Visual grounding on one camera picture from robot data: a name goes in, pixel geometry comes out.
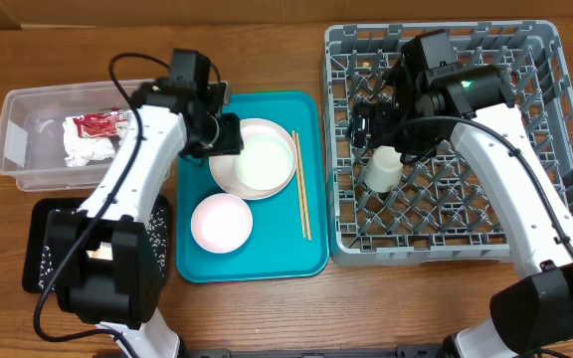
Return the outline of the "cream plastic cup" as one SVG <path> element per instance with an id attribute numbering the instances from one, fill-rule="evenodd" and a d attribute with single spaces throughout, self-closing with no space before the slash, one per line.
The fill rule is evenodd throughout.
<path id="1" fill-rule="evenodd" d="M 401 154 L 394 147 L 378 147 L 366 165 L 365 185 L 378 193 L 390 192 L 401 181 Z"/>

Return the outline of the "white napkin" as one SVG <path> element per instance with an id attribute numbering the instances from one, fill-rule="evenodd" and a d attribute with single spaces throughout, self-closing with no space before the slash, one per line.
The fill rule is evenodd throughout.
<path id="1" fill-rule="evenodd" d="M 90 161 L 102 161 L 113 158 L 115 150 L 109 138 L 81 138 L 72 117 L 63 123 L 64 148 L 67 153 L 65 163 L 68 167 L 83 167 Z"/>

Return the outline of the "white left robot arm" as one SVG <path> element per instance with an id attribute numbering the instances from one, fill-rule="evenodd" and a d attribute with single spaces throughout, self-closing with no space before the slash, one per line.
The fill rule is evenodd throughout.
<path id="1" fill-rule="evenodd" d="M 180 336 L 157 308 L 163 275 L 148 236 L 165 174 L 181 156 L 238 154 L 230 93 L 195 50 L 176 49 L 167 76 L 123 97 L 134 119 L 101 182 L 74 211 L 52 211 L 45 240 L 56 268 L 33 313 L 48 342 L 106 334 L 127 357 L 181 357 Z"/>

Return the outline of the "red snack wrapper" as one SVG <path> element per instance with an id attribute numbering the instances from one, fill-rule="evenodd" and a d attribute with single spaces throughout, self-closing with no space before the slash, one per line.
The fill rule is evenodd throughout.
<path id="1" fill-rule="evenodd" d="M 109 108 L 104 112 L 88 113 L 73 117 L 80 138 L 122 137 L 131 122 L 131 110 Z"/>

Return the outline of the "pink food bowl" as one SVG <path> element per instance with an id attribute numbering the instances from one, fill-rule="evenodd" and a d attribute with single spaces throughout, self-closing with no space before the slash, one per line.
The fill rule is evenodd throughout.
<path id="1" fill-rule="evenodd" d="M 213 254 L 227 254 L 240 248 L 253 229 L 253 214 L 241 198 L 219 193 L 201 201 L 191 217 L 191 234 L 196 244 Z"/>

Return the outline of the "cream shallow bowl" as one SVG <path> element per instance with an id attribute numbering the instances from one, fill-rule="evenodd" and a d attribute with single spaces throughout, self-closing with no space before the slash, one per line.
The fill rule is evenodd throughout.
<path id="1" fill-rule="evenodd" d="M 254 136 L 235 160 L 238 178 L 247 187 L 268 191 L 284 184 L 290 177 L 292 155 L 288 146 L 272 136 Z"/>

